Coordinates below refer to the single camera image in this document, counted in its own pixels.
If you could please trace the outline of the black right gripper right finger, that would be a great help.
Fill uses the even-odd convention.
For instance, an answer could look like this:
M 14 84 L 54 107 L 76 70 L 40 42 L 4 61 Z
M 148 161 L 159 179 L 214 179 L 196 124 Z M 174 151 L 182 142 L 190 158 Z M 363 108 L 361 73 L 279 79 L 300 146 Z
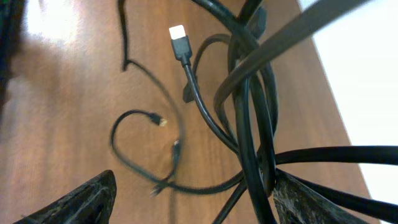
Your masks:
M 342 207 L 367 214 L 364 198 L 276 171 L 274 200 L 281 223 L 364 223 Z

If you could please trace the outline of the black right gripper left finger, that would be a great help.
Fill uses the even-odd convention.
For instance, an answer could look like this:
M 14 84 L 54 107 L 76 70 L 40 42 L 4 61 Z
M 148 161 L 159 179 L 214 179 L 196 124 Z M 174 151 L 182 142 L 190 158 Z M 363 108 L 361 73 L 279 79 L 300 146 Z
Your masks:
M 50 205 L 23 216 L 16 223 L 108 224 L 116 192 L 114 172 L 105 170 Z

